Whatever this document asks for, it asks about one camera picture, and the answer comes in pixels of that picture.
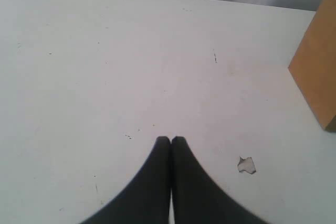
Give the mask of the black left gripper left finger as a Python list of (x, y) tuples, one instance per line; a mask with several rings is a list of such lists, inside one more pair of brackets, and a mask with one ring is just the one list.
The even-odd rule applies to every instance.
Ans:
[(83, 223), (169, 223), (171, 142), (159, 136), (134, 178)]

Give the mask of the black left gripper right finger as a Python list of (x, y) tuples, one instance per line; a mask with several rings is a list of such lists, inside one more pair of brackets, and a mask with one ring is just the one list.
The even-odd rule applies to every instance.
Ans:
[(208, 176), (186, 139), (171, 141), (175, 223), (262, 223)]

